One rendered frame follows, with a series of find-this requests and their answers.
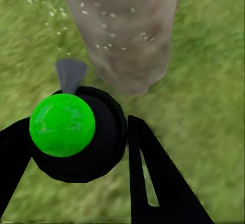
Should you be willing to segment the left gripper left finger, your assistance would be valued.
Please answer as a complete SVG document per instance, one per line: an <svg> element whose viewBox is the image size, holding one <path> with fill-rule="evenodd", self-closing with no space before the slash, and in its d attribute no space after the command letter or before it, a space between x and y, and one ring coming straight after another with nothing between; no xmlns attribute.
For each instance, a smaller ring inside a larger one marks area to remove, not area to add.
<svg viewBox="0 0 245 224"><path fill-rule="evenodd" d="M32 156L28 143L30 119L0 131L0 219Z"/></svg>

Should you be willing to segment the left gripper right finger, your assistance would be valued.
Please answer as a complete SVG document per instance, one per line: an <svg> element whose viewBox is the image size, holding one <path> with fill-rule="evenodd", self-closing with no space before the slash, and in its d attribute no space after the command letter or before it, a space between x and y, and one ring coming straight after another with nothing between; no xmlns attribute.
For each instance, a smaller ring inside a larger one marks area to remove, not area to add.
<svg viewBox="0 0 245 224"><path fill-rule="evenodd" d="M148 124L128 116L132 224L214 224ZM159 207L148 204L140 149Z"/></svg>

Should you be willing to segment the pesticide atomizer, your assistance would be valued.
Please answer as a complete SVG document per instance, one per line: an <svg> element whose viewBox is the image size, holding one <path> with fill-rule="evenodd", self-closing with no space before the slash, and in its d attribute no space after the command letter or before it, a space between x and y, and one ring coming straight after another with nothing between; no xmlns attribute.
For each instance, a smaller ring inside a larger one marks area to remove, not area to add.
<svg viewBox="0 0 245 224"><path fill-rule="evenodd" d="M87 183L112 171L128 146L121 106L108 93L80 86L88 65L54 62L61 90L33 110L28 143L33 160L51 178Z"/></svg>

